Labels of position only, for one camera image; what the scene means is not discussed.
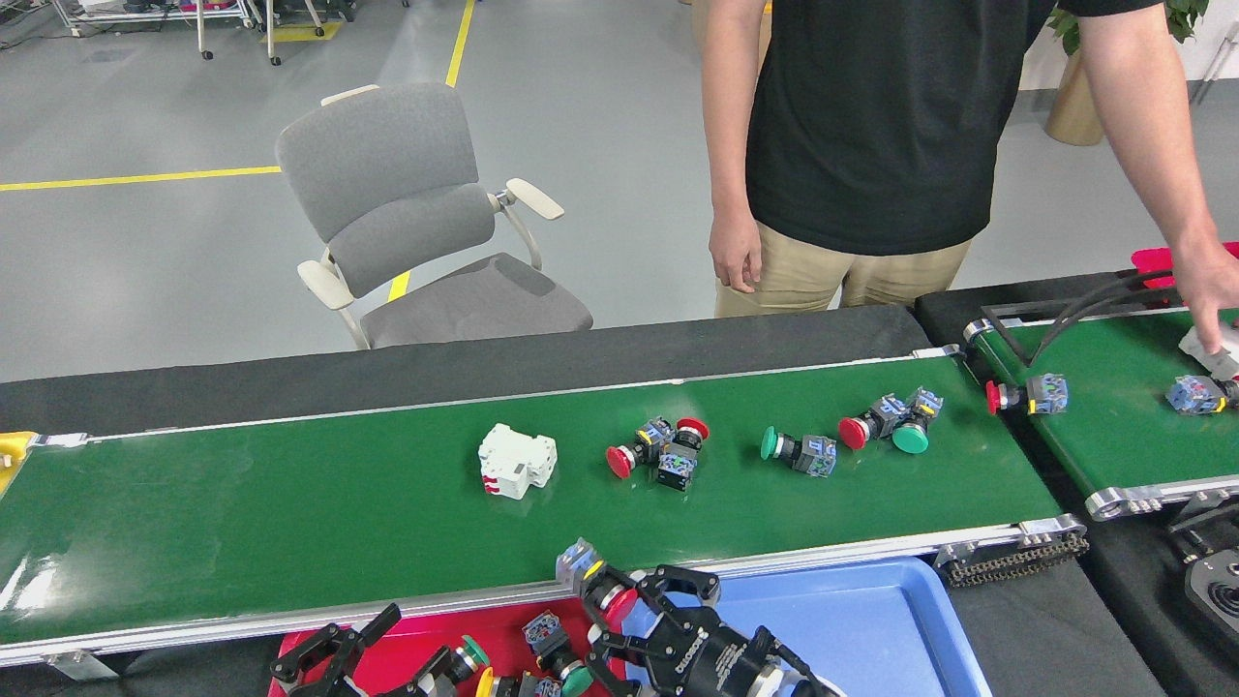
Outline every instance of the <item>black t-shirt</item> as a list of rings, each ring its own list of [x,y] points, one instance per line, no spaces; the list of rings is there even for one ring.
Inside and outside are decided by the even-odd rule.
[[[1072,0],[1105,15],[1158,0]],[[911,254],[990,220],[997,141],[1053,0],[777,0],[748,131],[748,199],[778,232]]]

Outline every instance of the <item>green push button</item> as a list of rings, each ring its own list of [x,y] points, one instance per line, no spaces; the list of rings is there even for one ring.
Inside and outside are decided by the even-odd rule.
[[[762,435],[762,459],[769,461],[771,456],[774,454],[774,447],[778,444],[778,433],[774,427],[766,427],[766,433]]]
[[[926,436],[924,431],[914,426],[901,426],[895,430],[895,433],[891,435],[891,441],[895,442],[896,448],[913,456],[924,453],[929,448],[929,437]]]
[[[593,676],[585,667],[579,667],[575,671],[567,673],[567,678],[564,680],[564,697],[577,697],[582,692],[593,685]]]
[[[486,651],[483,651],[482,647],[477,645],[477,641],[473,641],[472,636],[466,634],[461,636],[461,640],[465,643],[465,646],[462,646],[462,649],[465,649],[465,652],[468,654],[470,657],[473,659],[476,664],[478,664],[479,666],[491,665],[491,657],[487,656]]]

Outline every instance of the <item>plant pot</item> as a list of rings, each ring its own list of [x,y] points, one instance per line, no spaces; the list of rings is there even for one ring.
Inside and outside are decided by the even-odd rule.
[[[1058,83],[1058,95],[1054,97],[1049,119],[1046,120],[1046,132],[1068,145],[1097,145],[1105,132],[1097,116],[1097,108],[1093,106],[1093,93],[1080,63],[1082,51],[1077,51],[1067,61],[1063,79]]]

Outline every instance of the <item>green conveyor belt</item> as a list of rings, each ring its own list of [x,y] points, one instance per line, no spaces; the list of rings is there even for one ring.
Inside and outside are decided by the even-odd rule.
[[[1235,312],[1224,312],[1225,319]],[[1031,369],[994,329],[976,345],[1001,380],[1022,386],[1047,373],[1067,379],[1062,415],[1031,417],[1084,496],[1129,488],[1239,474],[1239,413],[1180,416],[1166,391],[1182,375],[1207,375],[1178,348],[1186,311],[1094,318],[1068,327]],[[1048,324],[1011,327],[1031,355]]]
[[[945,399],[922,456],[760,459],[767,426],[834,437],[919,385]],[[657,415],[712,431],[688,494],[603,462]],[[522,501],[482,491],[496,422],[558,442]],[[648,568],[1059,513],[952,359],[144,435],[38,449],[0,500],[0,644],[550,581],[577,536]]]

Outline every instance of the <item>gray chair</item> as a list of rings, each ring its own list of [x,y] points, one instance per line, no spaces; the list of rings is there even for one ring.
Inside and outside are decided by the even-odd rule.
[[[328,98],[280,132],[276,160],[327,245],[297,272],[344,317],[358,348],[590,328],[593,317],[540,272],[541,254],[514,204],[548,219],[564,209],[519,178],[479,183],[465,109],[440,83],[362,88]],[[483,244],[503,212],[530,264],[479,259],[356,319],[354,298],[408,269]]]

